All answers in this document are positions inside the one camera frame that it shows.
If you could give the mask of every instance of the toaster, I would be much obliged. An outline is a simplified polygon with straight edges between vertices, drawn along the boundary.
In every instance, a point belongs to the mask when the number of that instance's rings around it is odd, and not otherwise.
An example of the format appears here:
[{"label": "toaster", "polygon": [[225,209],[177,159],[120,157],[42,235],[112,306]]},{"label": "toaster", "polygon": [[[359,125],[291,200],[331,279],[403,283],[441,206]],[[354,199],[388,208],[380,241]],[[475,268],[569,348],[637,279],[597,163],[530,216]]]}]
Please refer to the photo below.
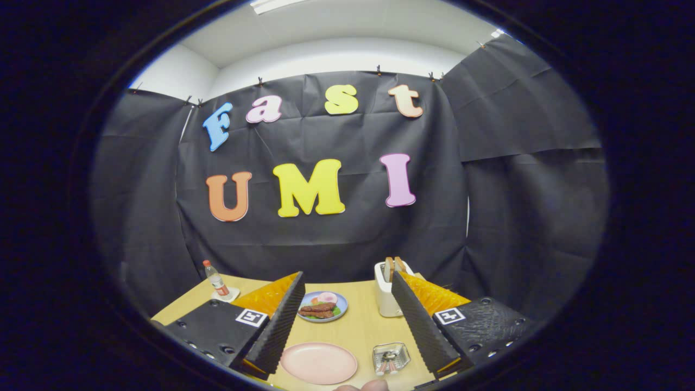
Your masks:
[{"label": "toaster", "polygon": [[[384,265],[386,262],[379,262],[374,265],[374,280],[376,281],[377,290],[377,306],[379,307],[379,313],[383,317],[401,317],[403,313],[395,302],[393,295],[391,293],[391,283],[384,280]],[[405,271],[411,276],[415,274],[408,266],[407,262],[403,261],[403,266],[405,266]]]}]

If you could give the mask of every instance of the letter f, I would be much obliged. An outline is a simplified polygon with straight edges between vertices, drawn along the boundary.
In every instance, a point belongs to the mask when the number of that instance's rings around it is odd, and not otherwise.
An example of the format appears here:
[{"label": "letter f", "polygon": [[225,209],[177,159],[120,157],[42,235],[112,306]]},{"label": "letter f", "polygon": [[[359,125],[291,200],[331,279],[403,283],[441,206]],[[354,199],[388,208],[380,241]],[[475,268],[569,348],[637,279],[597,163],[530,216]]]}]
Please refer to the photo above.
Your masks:
[{"label": "letter f", "polygon": [[223,142],[227,141],[229,134],[222,131],[222,128],[229,128],[229,116],[227,112],[231,110],[231,103],[227,102],[203,122],[203,126],[210,135],[210,152],[216,150]]}]

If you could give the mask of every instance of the white ceiling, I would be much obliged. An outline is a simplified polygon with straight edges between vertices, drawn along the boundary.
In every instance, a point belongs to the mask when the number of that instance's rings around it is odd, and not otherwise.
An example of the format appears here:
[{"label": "white ceiling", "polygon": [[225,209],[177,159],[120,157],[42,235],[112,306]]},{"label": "white ceiling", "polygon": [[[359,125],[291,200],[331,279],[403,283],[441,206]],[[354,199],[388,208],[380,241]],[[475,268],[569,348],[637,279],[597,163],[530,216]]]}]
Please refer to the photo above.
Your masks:
[{"label": "white ceiling", "polygon": [[181,44],[219,68],[287,45],[327,38],[374,37],[420,42],[464,56],[495,27],[440,0],[309,0],[262,15],[245,4]]}]

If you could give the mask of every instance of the bottle label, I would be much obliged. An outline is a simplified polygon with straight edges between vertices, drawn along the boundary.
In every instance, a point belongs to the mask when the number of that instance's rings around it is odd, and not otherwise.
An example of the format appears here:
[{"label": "bottle label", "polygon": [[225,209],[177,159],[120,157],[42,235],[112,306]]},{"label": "bottle label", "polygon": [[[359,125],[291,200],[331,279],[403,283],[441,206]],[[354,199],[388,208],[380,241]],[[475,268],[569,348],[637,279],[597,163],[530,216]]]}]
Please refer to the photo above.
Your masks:
[{"label": "bottle label", "polygon": [[229,289],[227,289],[226,285],[223,285],[215,290],[218,292],[218,295],[220,296],[226,296],[229,294]]}]

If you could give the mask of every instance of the letter i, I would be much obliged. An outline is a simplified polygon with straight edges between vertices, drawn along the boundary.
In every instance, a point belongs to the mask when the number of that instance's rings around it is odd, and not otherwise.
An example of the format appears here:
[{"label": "letter i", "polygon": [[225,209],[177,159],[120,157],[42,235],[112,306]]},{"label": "letter i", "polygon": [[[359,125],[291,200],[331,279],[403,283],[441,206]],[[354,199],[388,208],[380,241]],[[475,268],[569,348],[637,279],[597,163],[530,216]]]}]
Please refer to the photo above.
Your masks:
[{"label": "letter i", "polygon": [[410,192],[408,172],[405,169],[410,156],[386,154],[379,158],[379,161],[386,166],[386,174],[389,176],[389,197],[386,199],[386,205],[393,208],[414,204],[415,195]]}]

